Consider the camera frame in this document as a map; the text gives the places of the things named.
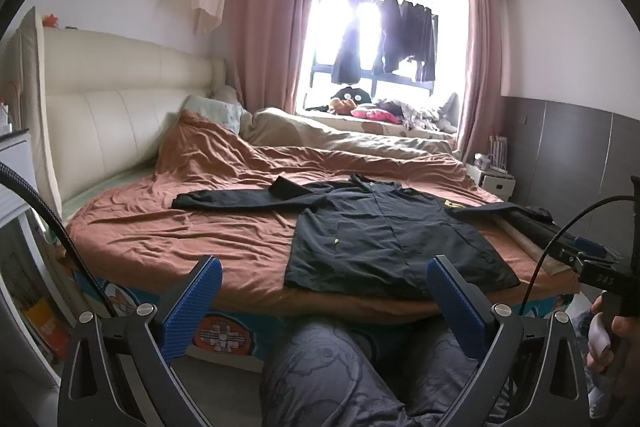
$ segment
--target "blue gripper pad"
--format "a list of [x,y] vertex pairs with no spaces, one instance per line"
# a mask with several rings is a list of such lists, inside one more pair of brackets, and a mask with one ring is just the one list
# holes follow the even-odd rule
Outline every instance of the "blue gripper pad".
[[185,354],[222,286],[222,265],[212,256],[199,261],[187,279],[171,288],[158,303],[153,334],[166,363]]
[[447,321],[463,353],[484,360],[496,327],[491,303],[474,284],[469,284],[443,255],[427,263],[427,288]]

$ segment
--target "patterned pants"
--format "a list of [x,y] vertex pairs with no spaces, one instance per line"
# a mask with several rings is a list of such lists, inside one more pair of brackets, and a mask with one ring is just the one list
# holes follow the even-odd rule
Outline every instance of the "patterned pants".
[[[441,317],[421,322],[393,358],[373,368],[335,319],[292,325],[262,373],[263,427],[431,427],[476,367]],[[487,425],[507,404],[503,390]]]

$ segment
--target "orange packaging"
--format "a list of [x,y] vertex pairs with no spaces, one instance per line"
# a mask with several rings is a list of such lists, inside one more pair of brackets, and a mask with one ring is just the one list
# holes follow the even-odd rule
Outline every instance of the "orange packaging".
[[47,346],[59,359],[64,360],[66,350],[69,347],[69,335],[58,322],[47,301],[44,298],[40,299],[24,314],[31,321],[33,327],[38,330]]

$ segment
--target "beige blanket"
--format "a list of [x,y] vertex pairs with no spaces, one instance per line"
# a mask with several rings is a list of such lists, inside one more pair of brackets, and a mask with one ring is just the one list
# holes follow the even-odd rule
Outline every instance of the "beige blanket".
[[446,140],[338,131],[323,123],[287,114],[276,108],[258,111],[253,117],[246,113],[242,117],[240,137],[258,146],[313,147],[399,160],[418,158],[425,154],[451,154],[451,147]]
[[[154,174],[96,196],[72,218],[68,230],[98,277],[163,293],[203,254],[223,267],[214,306],[265,315],[331,314],[370,323],[409,322],[437,313],[430,301],[396,301],[318,293],[283,286],[296,214],[218,214],[174,210],[181,192],[212,188],[265,188],[278,175],[297,183],[347,178],[352,172],[431,192],[468,204],[497,198],[477,187],[449,154],[411,160],[380,158],[304,147],[255,147],[206,118],[184,110],[162,144]],[[478,222],[519,279],[535,263],[495,223]],[[575,274],[540,272],[531,299],[578,291]],[[524,284],[489,295],[515,304]]]

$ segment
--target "cream leather headboard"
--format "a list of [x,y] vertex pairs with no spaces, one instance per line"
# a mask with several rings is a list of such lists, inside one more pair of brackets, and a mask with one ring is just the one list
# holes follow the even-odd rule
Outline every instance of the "cream leather headboard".
[[85,30],[42,28],[32,9],[2,58],[0,96],[30,128],[38,189],[62,203],[153,158],[189,94],[225,84],[223,60]]

